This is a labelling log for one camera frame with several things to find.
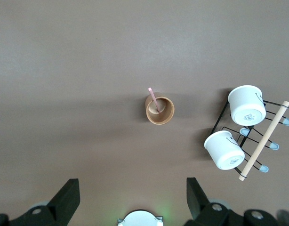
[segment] mug rack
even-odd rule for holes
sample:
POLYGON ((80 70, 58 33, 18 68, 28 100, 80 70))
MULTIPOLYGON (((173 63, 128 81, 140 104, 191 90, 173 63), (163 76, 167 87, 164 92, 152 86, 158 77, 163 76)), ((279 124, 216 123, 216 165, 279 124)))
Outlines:
MULTIPOLYGON (((247 160, 246 158, 244 159, 247 164, 246 166, 244 167, 244 169, 241 171, 238 167, 235 167, 234 169, 239 173, 239 179, 241 181, 244 181, 245 178, 247 178, 247 175, 249 173, 249 171, 251 170, 252 167, 254 167, 255 169, 261 171, 261 172, 268 172, 268 167, 263 165, 262 163, 260 163, 257 158, 258 156, 260 155, 260 153, 262 152, 263 148, 264 147, 267 147, 267 148, 270 148, 270 149, 273 149, 273 150, 278 150, 279 149, 279 145, 273 141, 271 141, 269 138, 270 136, 272 135, 273 131, 275 130, 276 126, 278 124, 284 124, 286 126, 289 126, 289 118, 286 118, 284 117, 284 113, 286 112, 286 110, 289 108, 289 102, 288 101, 284 101, 283 104, 278 104, 278 103, 274 103, 274 102, 270 102, 270 101, 263 101, 264 102, 264 106, 266 106, 266 104, 271 104, 271 105, 276 105, 276 106, 279 106, 279 110, 277 113, 273 113, 273 112, 270 112, 270 111, 267 111, 267 113, 269 114, 273 114, 275 115, 275 117, 273 119, 270 119, 270 118, 265 118, 266 120, 269 120, 271 121, 267 131, 265 132, 265 134, 263 135, 262 133, 260 133, 259 131, 257 131, 254 126, 242 126, 242 128, 240 129, 240 131, 236 131, 234 129, 231 129, 231 128, 228 128, 226 126, 223 126, 220 130, 223 130, 223 129, 228 129, 232 132, 234 132, 235 134, 238 134, 238 138, 236 139, 237 143, 240 142, 239 146, 240 148, 243 150, 243 152, 249 157, 249 159, 247 160), (256 141, 252 138, 249 138, 249 134, 250 133, 257 133, 259 135, 262 136, 261 140, 260 141, 256 141), (249 153, 247 153, 244 149, 243 149, 243 146, 245 144, 245 142, 247 140, 251 140, 255 143, 258 143, 256 149, 254 150, 253 154, 250 155, 249 153)), ((216 121, 215 125, 214 125, 214 128, 212 129, 210 135, 212 135, 213 133, 215 133, 220 121, 222 120, 223 118, 223 115, 225 113, 225 111, 227 110, 229 106, 229 102, 227 101, 218 117, 218 120, 216 121)))

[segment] white round object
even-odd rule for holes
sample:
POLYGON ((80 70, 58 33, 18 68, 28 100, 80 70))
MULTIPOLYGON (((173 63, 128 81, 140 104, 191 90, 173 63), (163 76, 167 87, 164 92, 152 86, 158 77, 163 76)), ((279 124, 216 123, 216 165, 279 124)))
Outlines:
POLYGON ((255 86, 240 86, 228 96, 232 120, 242 126, 253 126, 266 117, 262 91, 255 86))
POLYGON ((231 206, 229 205, 229 203, 223 199, 209 199, 209 202, 216 202, 216 203, 220 203, 223 206, 225 206, 227 209, 231 210, 231 206))
POLYGON ((211 134, 205 140, 204 147, 221 170, 231 170, 240 165, 245 158, 238 143, 226 130, 211 134))
POLYGON ((163 226, 163 222, 148 211, 137 210, 129 213, 118 226, 163 226))
POLYGON ((36 206, 47 206, 48 203, 49 203, 49 201, 42 201, 42 202, 35 203, 28 210, 31 210, 32 208, 34 208, 36 206))

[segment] brown paper cup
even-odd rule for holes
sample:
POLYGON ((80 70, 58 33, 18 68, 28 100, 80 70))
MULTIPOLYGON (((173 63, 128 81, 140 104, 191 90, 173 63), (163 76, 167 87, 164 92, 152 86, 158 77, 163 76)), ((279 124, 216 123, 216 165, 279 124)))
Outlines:
POLYGON ((160 108, 160 113, 157 110, 152 96, 149 95, 145 100, 146 116, 150 122, 154 123, 155 125, 163 125, 172 119, 175 111, 174 104, 170 99, 161 93, 154 93, 154 95, 160 108))

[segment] pink straw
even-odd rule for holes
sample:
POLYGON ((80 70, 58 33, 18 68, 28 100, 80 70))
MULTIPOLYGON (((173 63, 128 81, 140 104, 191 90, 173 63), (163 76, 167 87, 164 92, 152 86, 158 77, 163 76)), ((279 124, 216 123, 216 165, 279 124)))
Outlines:
POLYGON ((149 88, 149 91, 150 91, 150 94, 151 94, 151 96, 153 98, 154 103, 156 104, 157 111, 160 113, 160 110, 159 110, 159 107, 158 107, 158 104, 157 104, 157 100, 156 100, 156 98, 154 96, 153 90, 151 88, 149 88))

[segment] black metal wire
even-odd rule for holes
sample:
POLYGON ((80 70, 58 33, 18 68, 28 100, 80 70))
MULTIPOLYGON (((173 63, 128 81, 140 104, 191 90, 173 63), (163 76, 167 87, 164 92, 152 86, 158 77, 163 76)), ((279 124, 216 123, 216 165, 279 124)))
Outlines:
POLYGON ((272 104, 272 105, 283 106, 283 107, 289 108, 289 107, 287 107, 287 106, 285 106, 285 105, 281 105, 281 104, 274 103, 274 102, 271 102, 271 101, 266 101, 266 100, 264 100, 264 102, 269 103, 269 104, 272 104))
MULTIPOLYGON (((275 114, 276 115, 276 113, 273 113, 273 112, 270 112, 270 111, 266 111, 266 112, 268 112, 268 113, 271 113, 271 114, 275 114)), ((282 118, 286 118, 285 116, 282 116, 282 118)))
POLYGON ((261 135, 262 137, 264 136, 263 134, 261 134, 260 132, 258 132, 255 128, 252 128, 255 132, 257 132, 259 135, 261 135))
POLYGON ((226 110, 228 104, 229 104, 229 102, 226 101, 226 103, 225 103, 225 105, 224 105, 224 108, 222 109, 222 111, 221 111, 221 113, 220 113, 220 116, 219 116, 218 120, 216 121, 216 123, 215 123, 215 125, 214 125, 214 128, 212 129, 212 131, 211 131, 210 134, 213 134, 213 133, 215 132, 216 127, 218 126, 218 124, 219 124, 221 118, 223 117, 223 114, 224 114, 224 112, 225 112, 225 110, 226 110))
MULTIPOLYGON (((286 117, 283 117, 283 118, 286 118, 286 117)), ((267 120, 270 120, 270 121, 273 121, 273 119, 269 119, 269 118, 265 118, 265 119, 267 119, 267 120)), ((282 122, 278 122, 279 124, 283 124, 282 122)))
POLYGON ((235 169, 235 171, 237 171, 238 172, 238 174, 240 174, 242 177, 243 177, 243 175, 242 175, 242 172, 239 170, 239 168, 234 168, 235 169))
MULTIPOLYGON (((243 152, 245 152, 243 148, 241 148, 241 149, 242 149, 243 152)), ((245 153, 251 157, 250 154, 248 154, 247 152, 245 152, 245 153)), ((262 164, 258 160, 256 160, 256 162, 262 166, 262 164)))
MULTIPOLYGON (((247 159, 244 159, 246 162, 248 162, 248 160, 247 159)), ((253 167, 254 168, 256 168, 257 170, 259 170, 259 168, 258 167, 256 167, 255 165, 253 165, 253 167)))
POLYGON ((236 132, 236 133, 240 134, 238 131, 235 131, 235 130, 233 130, 233 129, 231 129, 231 128, 228 128, 228 127, 226 127, 226 126, 223 126, 223 127, 221 128, 221 130, 223 130, 224 128, 229 129, 229 130, 231 130, 231 131, 233 131, 233 132, 236 132))
POLYGON ((251 139, 251 138, 249 138, 249 137, 247 137, 247 139, 249 139, 249 140, 252 140, 252 141, 254 141, 254 142, 256 142, 256 143, 258 143, 259 144, 259 142, 257 142, 256 140, 254 140, 254 139, 251 139))
POLYGON ((240 139, 241 136, 242 136, 242 134, 240 134, 240 135, 238 136, 237 143, 239 142, 239 139, 240 139))

